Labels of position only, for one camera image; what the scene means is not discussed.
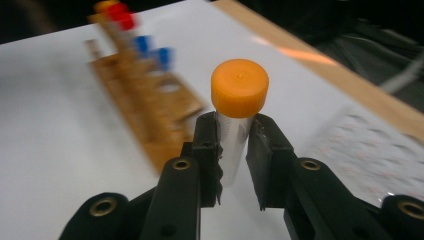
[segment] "yellow cap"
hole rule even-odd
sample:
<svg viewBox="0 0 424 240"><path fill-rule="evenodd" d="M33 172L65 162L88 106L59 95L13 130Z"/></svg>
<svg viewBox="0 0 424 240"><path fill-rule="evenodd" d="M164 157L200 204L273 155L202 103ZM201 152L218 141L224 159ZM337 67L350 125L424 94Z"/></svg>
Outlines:
<svg viewBox="0 0 424 240"><path fill-rule="evenodd" d="M227 117L251 117L262 109L268 84L268 74L259 64L247 59L225 61L212 73L212 103Z"/></svg>
<svg viewBox="0 0 424 240"><path fill-rule="evenodd" d="M116 0L101 1L94 4L93 8L94 8L94 11L96 11L96 13L103 13L104 11L106 11L108 7L117 3L119 3L119 1L116 1Z"/></svg>

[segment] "test tube rack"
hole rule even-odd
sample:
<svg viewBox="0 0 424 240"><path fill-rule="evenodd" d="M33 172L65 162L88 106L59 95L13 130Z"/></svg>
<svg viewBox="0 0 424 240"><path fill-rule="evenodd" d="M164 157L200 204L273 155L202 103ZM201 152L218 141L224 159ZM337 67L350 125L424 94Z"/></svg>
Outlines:
<svg viewBox="0 0 424 240"><path fill-rule="evenodd" d="M180 155L184 142L192 141L187 120L204 105L173 73L152 74L158 68L157 62L140 59L140 53L120 38L119 30L109 24L106 16L96 14L89 19L100 26L117 50L102 57L96 41L87 41L95 58L91 66L160 172L166 161Z"/></svg>

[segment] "red cap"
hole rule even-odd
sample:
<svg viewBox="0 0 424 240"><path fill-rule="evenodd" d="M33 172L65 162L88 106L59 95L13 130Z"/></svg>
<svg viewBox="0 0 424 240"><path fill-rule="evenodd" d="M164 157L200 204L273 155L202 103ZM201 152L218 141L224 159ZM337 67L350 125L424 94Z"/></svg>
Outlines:
<svg viewBox="0 0 424 240"><path fill-rule="evenodd" d="M113 4L109 6L108 8L106 8L106 14L113 21L118 21L119 16L122 13L126 13L126 12L128 12L128 7L124 3Z"/></svg>
<svg viewBox="0 0 424 240"><path fill-rule="evenodd" d="M128 12L119 14L116 22L119 23L119 27L122 31L133 29L135 26L134 18L132 14Z"/></svg>

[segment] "blue cap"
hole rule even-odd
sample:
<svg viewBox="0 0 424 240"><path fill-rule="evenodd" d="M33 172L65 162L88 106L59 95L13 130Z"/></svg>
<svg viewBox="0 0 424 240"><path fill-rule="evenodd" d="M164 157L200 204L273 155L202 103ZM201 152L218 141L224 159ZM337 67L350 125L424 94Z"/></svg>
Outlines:
<svg viewBox="0 0 424 240"><path fill-rule="evenodd" d="M141 58L148 58L150 52L151 36L138 36L135 38L135 45Z"/></svg>
<svg viewBox="0 0 424 240"><path fill-rule="evenodd" d="M162 71L169 71L171 69L172 61L172 49L171 48L159 48L158 49L158 58Z"/></svg>

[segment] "white table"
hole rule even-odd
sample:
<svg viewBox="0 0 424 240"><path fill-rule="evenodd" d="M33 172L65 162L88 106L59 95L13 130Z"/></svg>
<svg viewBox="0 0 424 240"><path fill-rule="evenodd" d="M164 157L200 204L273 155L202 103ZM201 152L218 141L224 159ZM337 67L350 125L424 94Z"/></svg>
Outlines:
<svg viewBox="0 0 424 240"><path fill-rule="evenodd" d="M263 114L295 149L348 106L335 88L212 5L188 0L138 15L140 33L176 51L174 72L205 102L221 62L248 58L270 77ZM90 25L0 46L0 239L57 239L79 206L102 192L133 199L158 176L88 63ZM204 112L212 111L211 104ZM222 205L202 209L202 239L287 239L283 210L259 211L246 163Z"/></svg>

